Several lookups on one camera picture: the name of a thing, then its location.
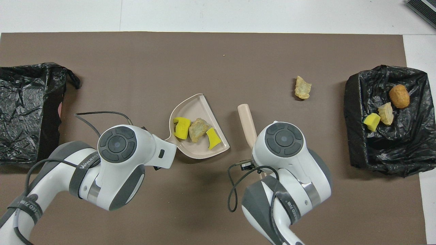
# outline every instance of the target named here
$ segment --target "dustpan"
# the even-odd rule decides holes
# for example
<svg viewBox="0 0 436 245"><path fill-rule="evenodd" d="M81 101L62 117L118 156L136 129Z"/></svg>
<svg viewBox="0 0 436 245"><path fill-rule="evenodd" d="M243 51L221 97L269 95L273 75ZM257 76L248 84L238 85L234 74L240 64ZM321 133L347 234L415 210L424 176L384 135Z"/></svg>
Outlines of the dustpan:
<svg viewBox="0 0 436 245"><path fill-rule="evenodd" d="M198 142L193 143L188 137L186 140L181 140L174 135L175 124L173 119L176 117L184 117L190 119L192 122L197 118L204 119L216 131L221 139L221 143L209 150L209 139L207 135L200 137ZM204 159L218 155L230 148L220 126L203 94L196 94L182 103L180 103L170 116L170 137L166 141L171 142L179 148L179 150L186 156L194 159Z"/></svg>

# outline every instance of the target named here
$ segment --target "brown tabletop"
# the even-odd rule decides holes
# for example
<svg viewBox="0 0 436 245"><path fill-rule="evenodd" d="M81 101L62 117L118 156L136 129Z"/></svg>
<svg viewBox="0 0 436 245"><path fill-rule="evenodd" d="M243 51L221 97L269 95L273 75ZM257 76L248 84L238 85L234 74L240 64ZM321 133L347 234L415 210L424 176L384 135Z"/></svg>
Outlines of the brown tabletop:
<svg viewBox="0 0 436 245"><path fill-rule="evenodd" d="M204 93L230 149L205 160L178 152L173 166L146 178L134 199L105 211L60 193L33 229L35 244L268 244L241 208L227 210L227 168L250 158L237 106L248 103L259 133L274 120L293 123L331 170L332 196L291 226L309 244L424 244L418 175L385 177L350 166L343 94L350 75L377 65L406 66L397 35L251 33L3 33L0 66L56 62L83 82L68 87L61 143L96 145L76 112L112 110L169 136L171 111ZM295 78L312 83L293 95ZM100 131L124 118L87 117ZM235 170L235 178L244 173ZM25 174L0 175L0 208L23 190ZM240 196L259 177L238 188Z"/></svg>

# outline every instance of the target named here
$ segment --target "round button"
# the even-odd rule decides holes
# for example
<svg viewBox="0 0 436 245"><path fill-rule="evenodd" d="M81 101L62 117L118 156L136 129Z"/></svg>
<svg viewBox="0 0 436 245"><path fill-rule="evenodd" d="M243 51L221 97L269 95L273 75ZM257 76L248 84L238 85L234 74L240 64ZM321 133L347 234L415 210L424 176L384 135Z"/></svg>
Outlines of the round button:
<svg viewBox="0 0 436 245"><path fill-rule="evenodd" d="M276 134L276 142L280 146L288 147L294 142L294 136L290 131L282 130Z"/></svg>
<svg viewBox="0 0 436 245"><path fill-rule="evenodd" d="M121 152L126 147L126 140L121 136L114 136L109 140L108 147L112 152Z"/></svg>

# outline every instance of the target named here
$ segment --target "snack piece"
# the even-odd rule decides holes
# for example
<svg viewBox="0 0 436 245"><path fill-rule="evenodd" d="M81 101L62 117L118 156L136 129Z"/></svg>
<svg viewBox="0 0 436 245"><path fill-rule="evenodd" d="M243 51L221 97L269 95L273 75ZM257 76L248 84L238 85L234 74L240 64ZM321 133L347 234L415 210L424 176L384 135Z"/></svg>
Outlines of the snack piece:
<svg viewBox="0 0 436 245"><path fill-rule="evenodd" d="M391 125L394 121L394 114L392 113L392 106L391 103L388 102L382 106L380 106L378 109L378 114L380 115L380 120L385 125Z"/></svg>
<svg viewBox="0 0 436 245"><path fill-rule="evenodd" d="M404 85L396 85L389 91L389 97L396 108L406 108L410 104L410 97Z"/></svg>
<svg viewBox="0 0 436 245"><path fill-rule="evenodd" d="M371 130L372 132L375 132L375 129L377 128L379 122L380 116L375 113L371 113L365 118L365 120L363 120L363 123L366 124L366 126L368 126L369 130Z"/></svg>
<svg viewBox="0 0 436 245"><path fill-rule="evenodd" d="M310 97L309 92L312 87L311 83L307 83L300 76L297 76L297 84L295 85L295 96L300 99L307 99Z"/></svg>
<svg viewBox="0 0 436 245"><path fill-rule="evenodd" d="M221 143L221 139L218 137L214 128L210 128L208 131L206 131L206 134L208 135L209 138L209 150L211 150L216 145Z"/></svg>
<svg viewBox="0 0 436 245"><path fill-rule="evenodd" d="M182 140L188 138L189 126L191 125L191 120L184 117L176 117L173 119L173 123L177 123L174 135Z"/></svg>
<svg viewBox="0 0 436 245"><path fill-rule="evenodd" d="M189 137L192 143L196 143L198 139L210 128L211 126L201 118L197 118L195 122L189 127Z"/></svg>

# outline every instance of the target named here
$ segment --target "gray circular button pad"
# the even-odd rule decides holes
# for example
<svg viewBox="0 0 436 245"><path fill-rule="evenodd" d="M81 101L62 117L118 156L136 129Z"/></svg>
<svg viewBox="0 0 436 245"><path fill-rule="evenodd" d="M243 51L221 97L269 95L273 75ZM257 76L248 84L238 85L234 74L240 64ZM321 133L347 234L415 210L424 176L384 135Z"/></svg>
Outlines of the gray circular button pad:
<svg viewBox="0 0 436 245"><path fill-rule="evenodd" d="M266 129L266 147L276 156L295 156L303 147L303 135L294 125L276 122Z"/></svg>
<svg viewBox="0 0 436 245"><path fill-rule="evenodd" d="M129 159L136 150L135 132L119 126L106 131L99 140L100 156L110 163L121 163Z"/></svg>

